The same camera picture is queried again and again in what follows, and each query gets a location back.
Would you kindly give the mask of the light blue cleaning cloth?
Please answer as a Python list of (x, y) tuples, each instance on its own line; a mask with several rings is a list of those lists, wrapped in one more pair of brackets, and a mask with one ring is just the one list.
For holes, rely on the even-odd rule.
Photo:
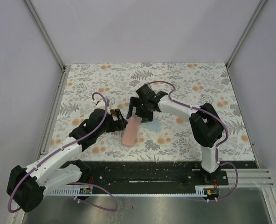
[(158, 132), (161, 129), (162, 123), (155, 119), (152, 122), (143, 123), (142, 125), (151, 131)]

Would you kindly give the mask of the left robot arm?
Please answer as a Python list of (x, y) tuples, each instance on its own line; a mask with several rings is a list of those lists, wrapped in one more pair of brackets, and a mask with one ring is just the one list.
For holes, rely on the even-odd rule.
[(49, 193), (75, 182), (88, 186), (80, 193), (80, 199), (87, 199), (94, 181), (91, 168), (83, 161), (72, 161), (71, 158), (95, 144), (103, 133), (123, 131), (126, 125), (127, 121), (119, 110), (106, 114), (104, 110), (96, 109), (88, 119), (72, 130), (59, 149), (24, 168), (20, 165), (14, 167), (7, 185), (10, 196), (8, 211), (14, 212), (11, 205), (16, 202), (18, 209), (30, 212)]

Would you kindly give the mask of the pink glasses case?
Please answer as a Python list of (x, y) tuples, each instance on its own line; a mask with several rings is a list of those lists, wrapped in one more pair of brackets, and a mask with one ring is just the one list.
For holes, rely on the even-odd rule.
[(128, 124), (124, 130), (122, 138), (122, 144), (124, 146), (133, 147), (135, 145), (140, 121), (141, 119), (138, 117), (131, 117), (128, 119)]

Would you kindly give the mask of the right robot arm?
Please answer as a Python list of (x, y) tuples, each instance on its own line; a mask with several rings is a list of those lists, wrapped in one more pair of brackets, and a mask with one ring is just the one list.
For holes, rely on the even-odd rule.
[(219, 167), (216, 147), (224, 128), (212, 105), (205, 103), (200, 108), (192, 109), (182, 102), (170, 100), (168, 96), (150, 101), (131, 97), (127, 119), (135, 116), (141, 123), (149, 123), (153, 121), (154, 112), (168, 113), (190, 123), (194, 139), (201, 145), (201, 166), (204, 169), (201, 179), (207, 185), (213, 184), (218, 178), (216, 170)]

